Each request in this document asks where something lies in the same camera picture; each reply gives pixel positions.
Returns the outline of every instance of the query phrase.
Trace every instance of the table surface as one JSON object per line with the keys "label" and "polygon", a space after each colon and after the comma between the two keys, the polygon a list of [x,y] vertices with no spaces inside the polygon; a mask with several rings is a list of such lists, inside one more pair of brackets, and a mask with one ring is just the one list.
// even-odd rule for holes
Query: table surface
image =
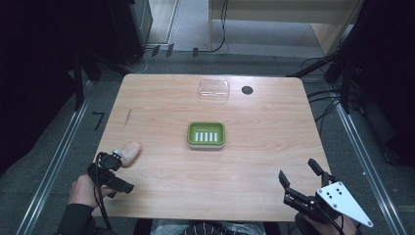
{"label": "table surface", "polygon": [[[229,99],[201,99],[203,79],[227,80]],[[247,85],[253,94],[241,91]],[[192,121],[222,122],[225,146],[192,150]],[[129,141],[142,152],[115,174],[135,187],[105,200],[109,216],[293,221],[279,171],[305,195],[321,186],[308,159],[329,171],[303,85],[292,77],[129,74],[97,153]]]}

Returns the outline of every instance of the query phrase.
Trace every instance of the clear plastic container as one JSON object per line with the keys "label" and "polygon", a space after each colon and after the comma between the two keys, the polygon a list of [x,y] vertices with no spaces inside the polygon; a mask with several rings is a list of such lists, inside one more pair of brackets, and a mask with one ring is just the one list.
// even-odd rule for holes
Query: clear plastic container
{"label": "clear plastic container", "polygon": [[226,80],[201,80],[199,86],[199,96],[201,99],[228,100],[229,82]]}

